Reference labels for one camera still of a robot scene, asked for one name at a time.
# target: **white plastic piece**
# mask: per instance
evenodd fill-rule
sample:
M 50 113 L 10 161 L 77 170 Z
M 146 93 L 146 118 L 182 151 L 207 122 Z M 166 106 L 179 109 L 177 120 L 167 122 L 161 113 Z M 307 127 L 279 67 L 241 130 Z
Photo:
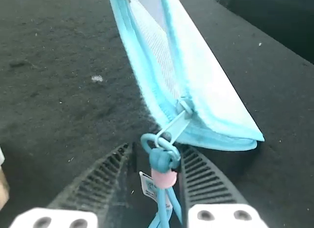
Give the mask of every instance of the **white plastic piece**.
M 98 228 L 92 212 L 34 208 L 15 218 L 10 228 Z
M 3 155 L 1 147 L 0 147 L 0 166 L 2 165 L 3 162 L 4 162 L 4 155 Z
M 188 228 L 268 228 L 246 204 L 196 204 L 188 211 Z

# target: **hole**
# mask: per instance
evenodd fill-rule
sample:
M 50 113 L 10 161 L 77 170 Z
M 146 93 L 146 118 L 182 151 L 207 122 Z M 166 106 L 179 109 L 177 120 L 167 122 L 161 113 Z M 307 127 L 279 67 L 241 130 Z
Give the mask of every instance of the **hole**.
M 77 219 L 71 223 L 70 228 L 87 228 L 87 221 L 85 219 Z
M 252 220 L 252 217 L 250 214 L 248 214 L 246 211 L 239 210 L 234 213 L 234 216 L 237 220 L 242 220 L 242 221 L 250 221 Z
M 215 220 L 214 216 L 208 211 L 200 211 L 197 213 L 197 218 L 203 221 L 213 221 Z
M 50 223 L 51 223 L 50 217 L 42 217 L 35 222 L 33 228 L 47 228 L 49 227 Z
M 162 135 L 161 135 L 164 139 L 166 139 L 167 141 L 171 141 L 172 139 L 172 136 L 171 136 L 171 133 L 169 132 L 164 132 Z

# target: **black plastic part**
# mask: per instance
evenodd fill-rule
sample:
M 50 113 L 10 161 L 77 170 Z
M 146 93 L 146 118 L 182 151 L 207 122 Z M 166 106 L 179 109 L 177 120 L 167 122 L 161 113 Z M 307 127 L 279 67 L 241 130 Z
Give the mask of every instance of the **black plastic part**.
M 183 221 L 195 204 L 248 204 L 231 181 L 204 155 L 191 146 L 178 147 L 181 153 L 179 174 Z
M 77 177 L 48 208 L 91 211 L 98 216 L 99 227 L 120 227 L 129 206 L 127 177 L 134 170 L 132 163 L 136 164 L 133 144 L 117 147 Z

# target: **white debris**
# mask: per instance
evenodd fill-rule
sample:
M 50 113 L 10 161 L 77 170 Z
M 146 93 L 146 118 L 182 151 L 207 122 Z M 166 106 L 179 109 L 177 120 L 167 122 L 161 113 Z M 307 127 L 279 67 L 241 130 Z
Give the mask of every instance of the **white debris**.
M 93 82 L 102 82 L 103 77 L 101 75 L 94 75 L 94 76 L 92 76 L 92 81 Z

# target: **black carpet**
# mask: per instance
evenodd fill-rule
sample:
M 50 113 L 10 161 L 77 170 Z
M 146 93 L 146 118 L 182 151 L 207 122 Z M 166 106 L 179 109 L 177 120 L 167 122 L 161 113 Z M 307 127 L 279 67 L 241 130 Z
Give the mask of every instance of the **black carpet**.
M 205 154 L 271 228 L 312 227 L 314 66 L 212 0 L 181 1 L 266 139 L 255 151 Z M 6 228 L 155 125 L 108 0 L 0 0 L 0 47 Z

